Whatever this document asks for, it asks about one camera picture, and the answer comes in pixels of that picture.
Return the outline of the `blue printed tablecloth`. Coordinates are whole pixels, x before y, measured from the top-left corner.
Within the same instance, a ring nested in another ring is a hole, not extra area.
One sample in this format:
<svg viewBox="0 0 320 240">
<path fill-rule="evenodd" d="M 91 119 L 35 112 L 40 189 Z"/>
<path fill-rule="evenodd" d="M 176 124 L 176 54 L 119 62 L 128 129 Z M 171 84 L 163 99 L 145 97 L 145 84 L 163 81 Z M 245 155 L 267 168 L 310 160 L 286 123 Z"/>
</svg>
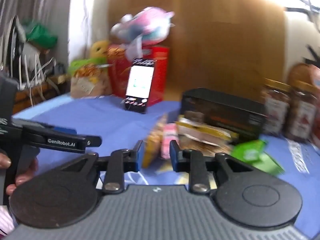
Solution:
<svg viewBox="0 0 320 240">
<path fill-rule="evenodd" d="M 145 139 L 164 115 L 174 121 L 180 110 L 177 101 L 162 101 L 148 108 L 145 114 L 128 112 L 120 98 L 73 99 L 58 96 L 16 114 L 17 118 L 44 122 L 75 129 L 79 134 L 98 135 L 102 145 L 95 149 L 100 156 L 114 150 L 133 148 Z M 319 233 L 319 150 L 311 144 L 297 144 L 285 138 L 262 135 L 267 143 L 265 152 L 284 169 L 282 180 L 292 184 L 301 193 L 303 207 L 296 227 L 308 237 Z"/>
</svg>

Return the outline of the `yellow brown snack packet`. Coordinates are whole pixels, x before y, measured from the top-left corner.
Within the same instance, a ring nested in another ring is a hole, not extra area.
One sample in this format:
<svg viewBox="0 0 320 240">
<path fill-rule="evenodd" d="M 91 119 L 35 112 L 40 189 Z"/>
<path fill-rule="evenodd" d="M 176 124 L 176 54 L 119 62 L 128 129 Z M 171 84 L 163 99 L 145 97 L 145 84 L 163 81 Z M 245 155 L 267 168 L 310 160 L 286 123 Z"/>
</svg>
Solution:
<svg viewBox="0 0 320 240">
<path fill-rule="evenodd" d="M 188 119 L 179 115 L 176 125 L 180 148 L 198 150 L 208 157 L 213 157 L 216 153 L 230 154 L 232 143 L 239 139 L 238 133 L 209 126 L 199 118 Z"/>
</svg>

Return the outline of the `yellow duck plush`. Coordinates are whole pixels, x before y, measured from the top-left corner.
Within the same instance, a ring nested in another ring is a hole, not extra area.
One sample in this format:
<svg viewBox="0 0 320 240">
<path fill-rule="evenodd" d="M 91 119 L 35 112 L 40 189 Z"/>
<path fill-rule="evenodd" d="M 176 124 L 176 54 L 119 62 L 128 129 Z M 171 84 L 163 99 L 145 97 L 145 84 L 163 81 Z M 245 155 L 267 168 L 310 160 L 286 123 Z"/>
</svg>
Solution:
<svg viewBox="0 0 320 240">
<path fill-rule="evenodd" d="M 107 57 L 107 50 L 108 50 L 109 42 L 108 40 L 101 40 L 97 41 L 94 44 L 92 44 L 90 51 L 89 51 L 89 57 L 90 58 L 106 58 Z"/>
</svg>

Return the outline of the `light green snack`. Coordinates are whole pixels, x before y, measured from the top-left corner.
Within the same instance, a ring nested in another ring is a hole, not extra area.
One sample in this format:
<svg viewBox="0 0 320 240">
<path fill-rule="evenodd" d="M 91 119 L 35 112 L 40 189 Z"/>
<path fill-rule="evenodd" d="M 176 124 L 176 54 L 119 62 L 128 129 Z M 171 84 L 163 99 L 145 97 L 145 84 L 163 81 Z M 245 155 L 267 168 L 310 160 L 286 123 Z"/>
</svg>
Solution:
<svg viewBox="0 0 320 240">
<path fill-rule="evenodd" d="M 271 175 L 283 174 L 282 166 L 265 152 L 266 146 L 264 140 L 244 142 L 233 147 L 231 156 Z"/>
</svg>

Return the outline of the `green brown snack bag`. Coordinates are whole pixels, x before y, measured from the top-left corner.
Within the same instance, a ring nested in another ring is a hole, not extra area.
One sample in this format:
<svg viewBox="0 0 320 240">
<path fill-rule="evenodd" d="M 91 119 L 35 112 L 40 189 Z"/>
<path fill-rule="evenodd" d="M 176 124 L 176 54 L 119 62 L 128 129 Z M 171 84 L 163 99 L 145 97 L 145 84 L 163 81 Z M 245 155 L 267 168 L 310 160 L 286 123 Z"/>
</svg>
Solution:
<svg viewBox="0 0 320 240">
<path fill-rule="evenodd" d="M 105 58 L 72 61 L 68 68 L 71 76 L 71 97 L 79 99 L 111 95 L 108 68 Z"/>
</svg>

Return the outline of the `nut jar gold lid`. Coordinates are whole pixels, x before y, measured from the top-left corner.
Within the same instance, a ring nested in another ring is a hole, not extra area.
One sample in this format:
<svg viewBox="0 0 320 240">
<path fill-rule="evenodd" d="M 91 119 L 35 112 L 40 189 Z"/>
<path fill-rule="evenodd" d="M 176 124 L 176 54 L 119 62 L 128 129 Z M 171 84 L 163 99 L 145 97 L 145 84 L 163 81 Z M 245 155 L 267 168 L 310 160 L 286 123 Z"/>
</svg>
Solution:
<svg viewBox="0 0 320 240">
<path fill-rule="evenodd" d="M 294 81 L 285 137 L 298 142 L 309 139 L 317 112 L 317 94 L 317 87 L 303 81 Z"/>
<path fill-rule="evenodd" d="M 266 121 L 263 132 L 270 135 L 280 135 L 285 124 L 290 107 L 291 87 L 285 83 L 265 79 L 261 97 L 265 105 Z"/>
</svg>

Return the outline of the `pink snack box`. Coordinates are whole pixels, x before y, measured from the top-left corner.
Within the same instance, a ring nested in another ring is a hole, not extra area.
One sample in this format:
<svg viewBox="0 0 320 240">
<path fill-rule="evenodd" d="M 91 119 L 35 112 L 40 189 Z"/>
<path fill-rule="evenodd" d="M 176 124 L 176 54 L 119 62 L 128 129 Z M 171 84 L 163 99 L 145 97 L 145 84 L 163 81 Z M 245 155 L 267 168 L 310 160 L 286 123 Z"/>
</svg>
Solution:
<svg viewBox="0 0 320 240">
<path fill-rule="evenodd" d="M 161 158 L 170 158 L 170 142 L 176 140 L 179 142 L 177 125 L 175 123 L 166 124 L 163 129 L 163 137 L 161 144 Z"/>
</svg>

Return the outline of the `pink blue plush toy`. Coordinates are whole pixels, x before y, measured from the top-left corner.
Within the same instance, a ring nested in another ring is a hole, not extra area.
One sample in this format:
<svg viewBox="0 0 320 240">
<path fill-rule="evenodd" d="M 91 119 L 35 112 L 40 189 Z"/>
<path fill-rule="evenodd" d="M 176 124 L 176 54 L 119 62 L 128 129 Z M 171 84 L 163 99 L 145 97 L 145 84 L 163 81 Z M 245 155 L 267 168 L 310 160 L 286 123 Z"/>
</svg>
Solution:
<svg viewBox="0 0 320 240">
<path fill-rule="evenodd" d="M 171 19 L 173 11 L 158 7 L 146 7 L 135 16 L 124 15 L 110 31 L 121 41 L 125 56 L 129 61 L 143 57 L 143 46 L 156 45 L 164 41 L 174 26 Z"/>
</svg>

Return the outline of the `black smartphone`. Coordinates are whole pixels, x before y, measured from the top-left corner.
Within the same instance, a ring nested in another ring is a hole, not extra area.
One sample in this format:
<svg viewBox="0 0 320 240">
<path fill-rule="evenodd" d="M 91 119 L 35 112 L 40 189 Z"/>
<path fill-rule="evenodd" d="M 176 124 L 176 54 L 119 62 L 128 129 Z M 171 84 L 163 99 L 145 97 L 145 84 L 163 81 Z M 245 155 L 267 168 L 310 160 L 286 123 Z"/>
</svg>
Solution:
<svg viewBox="0 0 320 240">
<path fill-rule="evenodd" d="M 125 93 L 126 110 L 142 114 L 146 112 L 154 70 L 154 60 L 133 60 Z"/>
</svg>

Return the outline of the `round wooden board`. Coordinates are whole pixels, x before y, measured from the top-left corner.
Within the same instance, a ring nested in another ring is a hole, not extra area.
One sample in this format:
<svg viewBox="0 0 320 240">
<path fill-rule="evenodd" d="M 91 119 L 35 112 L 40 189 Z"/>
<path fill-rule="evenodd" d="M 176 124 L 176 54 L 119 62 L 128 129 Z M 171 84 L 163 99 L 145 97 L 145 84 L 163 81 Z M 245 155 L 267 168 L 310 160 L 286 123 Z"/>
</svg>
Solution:
<svg viewBox="0 0 320 240">
<path fill-rule="evenodd" d="M 312 83 L 311 68 L 308 64 L 295 64 L 289 71 L 287 84 L 292 86 L 295 81 L 302 81 L 308 84 Z"/>
</svg>

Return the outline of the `black sheep tin box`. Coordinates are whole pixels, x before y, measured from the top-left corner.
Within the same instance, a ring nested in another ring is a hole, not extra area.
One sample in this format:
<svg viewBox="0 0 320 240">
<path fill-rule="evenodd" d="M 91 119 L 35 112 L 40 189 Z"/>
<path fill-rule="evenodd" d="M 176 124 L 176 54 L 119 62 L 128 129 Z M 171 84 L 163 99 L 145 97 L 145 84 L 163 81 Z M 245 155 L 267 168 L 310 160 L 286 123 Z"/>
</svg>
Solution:
<svg viewBox="0 0 320 240">
<path fill-rule="evenodd" d="M 180 113 L 186 111 L 202 113 L 207 125 L 237 133 L 237 142 L 259 139 L 266 121 L 262 103 L 206 88 L 182 94 Z"/>
</svg>

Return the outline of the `green cloth bag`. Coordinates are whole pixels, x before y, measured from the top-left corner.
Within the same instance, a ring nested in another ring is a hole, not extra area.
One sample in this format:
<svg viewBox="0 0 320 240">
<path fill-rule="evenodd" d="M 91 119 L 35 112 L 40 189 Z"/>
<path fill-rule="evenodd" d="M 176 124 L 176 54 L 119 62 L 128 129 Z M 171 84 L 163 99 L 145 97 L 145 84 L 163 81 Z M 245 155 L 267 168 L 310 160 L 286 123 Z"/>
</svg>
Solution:
<svg viewBox="0 0 320 240">
<path fill-rule="evenodd" d="M 40 22 L 25 20 L 22 22 L 22 26 L 28 42 L 49 50 L 57 45 L 58 37 Z"/>
</svg>

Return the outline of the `red gift box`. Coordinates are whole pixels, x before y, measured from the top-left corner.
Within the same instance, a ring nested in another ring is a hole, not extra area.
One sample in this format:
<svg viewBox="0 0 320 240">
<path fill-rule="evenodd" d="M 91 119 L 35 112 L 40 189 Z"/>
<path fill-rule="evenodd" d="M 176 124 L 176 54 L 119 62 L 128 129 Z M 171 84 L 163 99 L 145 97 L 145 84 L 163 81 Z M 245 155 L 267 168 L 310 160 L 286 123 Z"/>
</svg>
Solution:
<svg viewBox="0 0 320 240">
<path fill-rule="evenodd" d="M 155 61 L 151 90 L 147 106 L 152 106 L 163 100 L 166 74 L 169 58 L 169 48 L 159 45 L 142 46 L 143 57 Z M 125 49 L 118 44 L 112 44 L 107 49 L 108 74 L 112 94 L 124 98 L 132 63 L 125 56 Z"/>
</svg>

